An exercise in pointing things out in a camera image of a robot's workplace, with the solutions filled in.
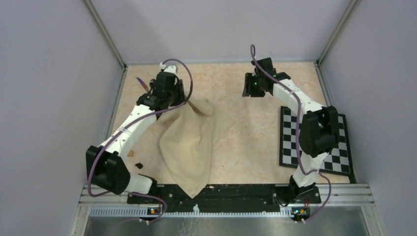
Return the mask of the cream cloth napkin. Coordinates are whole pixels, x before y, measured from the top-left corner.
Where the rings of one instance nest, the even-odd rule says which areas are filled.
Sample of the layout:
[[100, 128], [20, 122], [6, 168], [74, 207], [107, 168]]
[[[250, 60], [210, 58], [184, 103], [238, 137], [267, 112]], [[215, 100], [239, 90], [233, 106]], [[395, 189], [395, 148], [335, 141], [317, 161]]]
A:
[[158, 121], [164, 126], [159, 149], [168, 172], [193, 199], [209, 182], [214, 145], [235, 121], [211, 101], [193, 97]]

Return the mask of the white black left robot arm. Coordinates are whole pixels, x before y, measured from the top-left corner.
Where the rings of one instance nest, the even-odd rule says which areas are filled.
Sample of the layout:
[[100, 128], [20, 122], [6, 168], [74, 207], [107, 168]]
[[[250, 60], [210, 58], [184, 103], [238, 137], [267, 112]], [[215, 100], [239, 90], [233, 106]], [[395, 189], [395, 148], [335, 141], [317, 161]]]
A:
[[137, 192], [145, 203], [157, 199], [158, 191], [150, 177], [135, 174], [126, 166], [128, 153], [143, 133], [164, 113], [185, 103], [183, 81], [175, 65], [160, 65], [160, 72], [150, 82], [150, 92], [139, 97], [120, 127], [99, 146], [86, 152], [88, 186], [106, 192]]

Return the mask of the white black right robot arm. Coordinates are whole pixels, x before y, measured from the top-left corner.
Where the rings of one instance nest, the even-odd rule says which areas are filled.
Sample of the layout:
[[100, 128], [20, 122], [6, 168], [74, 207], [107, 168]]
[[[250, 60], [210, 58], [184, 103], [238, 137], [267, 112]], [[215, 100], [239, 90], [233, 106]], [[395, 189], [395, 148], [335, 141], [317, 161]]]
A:
[[254, 71], [245, 74], [244, 97], [264, 97], [268, 92], [296, 114], [298, 166], [287, 190], [277, 196], [285, 203], [301, 203], [313, 191], [325, 158], [339, 143], [338, 111], [306, 95], [285, 73], [278, 73], [271, 58], [252, 60]]

